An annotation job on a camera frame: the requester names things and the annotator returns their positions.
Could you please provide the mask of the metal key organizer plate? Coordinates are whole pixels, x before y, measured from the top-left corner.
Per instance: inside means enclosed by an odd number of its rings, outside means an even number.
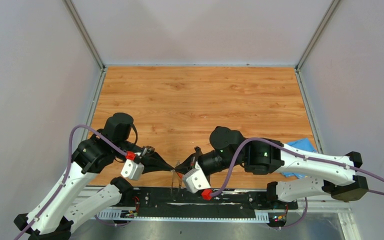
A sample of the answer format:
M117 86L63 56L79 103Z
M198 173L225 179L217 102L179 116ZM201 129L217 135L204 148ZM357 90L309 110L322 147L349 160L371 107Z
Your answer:
M172 178L170 187L170 198L175 201L180 193L180 190L182 189L183 180L179 179L174 168L171 170L171 173Z

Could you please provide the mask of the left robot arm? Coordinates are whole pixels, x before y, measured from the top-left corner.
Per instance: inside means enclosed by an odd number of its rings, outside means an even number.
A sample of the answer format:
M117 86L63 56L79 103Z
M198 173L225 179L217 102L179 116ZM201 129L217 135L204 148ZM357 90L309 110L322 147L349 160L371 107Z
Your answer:
M153 147L129 142L135 131L133 117L117 112L76 148L69 146L67 166L58 182L37 207L14 219L20 233L28 234L31 240L67 240L79 226L108 207L138 205L131 181L173 167ZM86 200L74 203L85 186L118 159L124 162L121 175Z

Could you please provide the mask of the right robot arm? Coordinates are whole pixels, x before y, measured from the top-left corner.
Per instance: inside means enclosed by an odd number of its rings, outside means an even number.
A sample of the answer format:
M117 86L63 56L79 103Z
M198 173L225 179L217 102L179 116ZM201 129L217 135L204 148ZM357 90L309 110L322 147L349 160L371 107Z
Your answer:
M362 165L360 153L352 151L343 156L325 155L302 150L268 138L244 137L240 131L217 126L210 134L212 151L202 153L199 147L184 162L175 167L193 194L205 200L215 197L209 177L241 165L247 173L268 175L294 172L302 179L273 181L267 184L265 201L272 209L300 198L329 195L352 202L360 200L369 190L367 179L357 175Z

